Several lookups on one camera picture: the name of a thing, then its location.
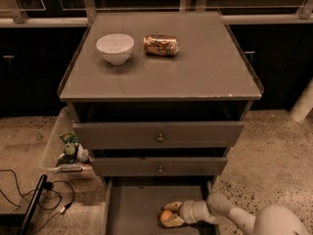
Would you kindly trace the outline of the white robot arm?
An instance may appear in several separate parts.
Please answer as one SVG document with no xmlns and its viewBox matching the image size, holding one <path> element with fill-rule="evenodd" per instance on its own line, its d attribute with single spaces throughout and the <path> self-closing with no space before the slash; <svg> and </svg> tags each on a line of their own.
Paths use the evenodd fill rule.
<svg viewBox="0 0 313 235">
<path fill-rule="evenodd" d="M 163 226 L 227 220 L 223 235 L 312 235 L 312 122 L 270 111 L 250 113 L 246 123 L 213 193 L 166 205 Z"/>
</svg>

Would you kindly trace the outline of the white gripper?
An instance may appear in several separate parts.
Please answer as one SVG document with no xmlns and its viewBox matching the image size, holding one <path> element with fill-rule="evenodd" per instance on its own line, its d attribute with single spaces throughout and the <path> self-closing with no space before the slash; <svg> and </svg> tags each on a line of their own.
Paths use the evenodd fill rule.
<svg viewBox="0 0 313 235">
<path fill-rule="evenodd" d="M 167 228 L 180 227 L 185 224 L 195 224 L 200 221 L 204 221 L 210 224 L 216 224 L 217 218 L 209 210 L 206 201 L 185 201 L 185 202 L 173 202 L 166 204 L 163 207 L 167 211 L 179 213 L 173 214 L 165 222 L 160 222 L 163 226 Z"/>
</svg>

